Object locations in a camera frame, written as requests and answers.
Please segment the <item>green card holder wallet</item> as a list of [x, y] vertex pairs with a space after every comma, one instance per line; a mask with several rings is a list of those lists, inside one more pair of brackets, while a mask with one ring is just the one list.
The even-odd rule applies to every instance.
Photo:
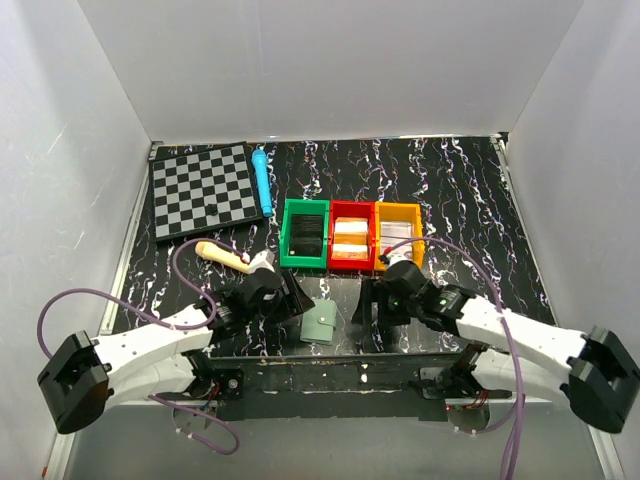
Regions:
[[303, 314], [300, 340], [330, 345], [337, 325], [337, 305], [330, 299], [315, 299], [315, 306]]

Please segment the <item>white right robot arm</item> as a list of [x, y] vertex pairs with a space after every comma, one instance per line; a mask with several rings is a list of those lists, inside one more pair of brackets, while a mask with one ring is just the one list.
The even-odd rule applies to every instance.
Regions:
[[499, 311], [469, 289], [434, 284], [409, 260], [362, 281], [353, 323], [400, 326], [412, 320], [467, 342], [450, 366], [416, 381], [429, 397], [523, 392], [568, 406], [611, 434], [622, 431], [638, 397], [639, 367], [610, 330], [584, 333]]

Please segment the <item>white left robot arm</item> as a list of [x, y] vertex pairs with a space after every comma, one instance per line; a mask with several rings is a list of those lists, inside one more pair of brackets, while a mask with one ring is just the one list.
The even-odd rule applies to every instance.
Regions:
[[259, 268], [163, 320], [120, 334], [68, 336], [49, 354], [37, 383], [60, 434], [80, 431], [107, 409], [154, 394], [228, 398], [229, 381], [243, 377], [215, 372], [205, 348], [253, 322], [282, 323], [313, 306], [290, 271]]

